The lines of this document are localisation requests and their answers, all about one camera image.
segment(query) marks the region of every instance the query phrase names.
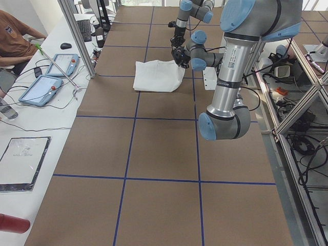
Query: red cylinder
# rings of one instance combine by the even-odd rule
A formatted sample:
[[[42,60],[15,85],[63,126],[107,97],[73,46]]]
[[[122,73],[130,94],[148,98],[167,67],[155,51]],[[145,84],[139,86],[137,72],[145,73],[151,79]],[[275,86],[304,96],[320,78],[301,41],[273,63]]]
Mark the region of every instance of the red cylinder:
[[[30,221],[6,214],[0,214],[0,231],[24,233],[30,228]]]

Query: mouse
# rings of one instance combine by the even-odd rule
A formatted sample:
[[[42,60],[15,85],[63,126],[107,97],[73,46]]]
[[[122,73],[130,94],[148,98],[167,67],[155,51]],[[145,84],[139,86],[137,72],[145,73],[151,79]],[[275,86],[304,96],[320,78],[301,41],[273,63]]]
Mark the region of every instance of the mouse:
[[[69,43],[62,43],[62,44],[60,45],[60,48],[61,48],[62,50],[70,49],[71,47],[72,47],[72,45],[69,44]]]

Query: white table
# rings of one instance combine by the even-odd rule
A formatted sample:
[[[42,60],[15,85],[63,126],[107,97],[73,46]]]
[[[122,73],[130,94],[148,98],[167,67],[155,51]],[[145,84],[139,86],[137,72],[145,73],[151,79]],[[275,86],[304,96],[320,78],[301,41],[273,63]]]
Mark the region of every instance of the white table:
[[[79,14],[76,15],[76,19],[89,19],[92,15]],[[61,50],[61,43],[71,43],[72,48],[67,50]],[[93,37],[92,42],[87,42],[86,47],[91,55],[96,45],[96,41]],[[74,39],[71,35],[70,29],[66,23],[65,18],[62,18],[53,31],[49,34],[47,39],[43,42],[42,48],[50,55],[54,56],[56,53],[76,53],[79,54]],[[35,62],[46,58],[38,51],[31,59],[25,70],[34,68]],[[40,61],[37,63],[40,65],[48,65],[49,61]],[[83,65],[83,61],[80,59],[79,65],[75,70],[76,74],[78,68]],[[89,83],[89,75],[84,68],[81,73],[74,79],[74,81],[83,88],[76,96],[78,100],[72,100],[71,103],[64,109],[56,109],[53,107],[37,108],[34,106],[18,106],[12,107],[18,112],[18,117],[14,120],[7,120],[4,116],[1,116],[4,121],[11,124],[20,126],[26,130],[39,130],[46,128],[70,128],[74,122],[76,111],[81,103],[81,100],[85,93],[85,88]],[[18,78],[14,86],[29,86],[35,80],[34,72],[30,71]],[[64,107],[72,98],[73,85],[68,83],[63,86],[57,94],[48,103],[56,107]],[[8,94],[11,95],[15,102],[24,92],[24,88],[13,88]],[[12,99],[8,96],[5,97],[7,103],[13,103]],[[43,161],[40,173],[36,180],[33,191],[31,192],[10,192],[0,193],[0,213],[21,217],[28,219],[31,222],[31,227],[37,215],[38,209],[41,205],[42,199],[47,190],[48,184],[52,177],[53,171],[57,165],[58,159],[66,142],[70,130],[52,130],[41,132],[25,132],[13,126],[8,126],[3,122],[0,122],[0,156],[6,149],[7,144],[13,137],[39,137],[39,136],[51,136],[51,142]],[[0,232],[0,246],[22,246],[24,245],[31,228],[23,234]]]

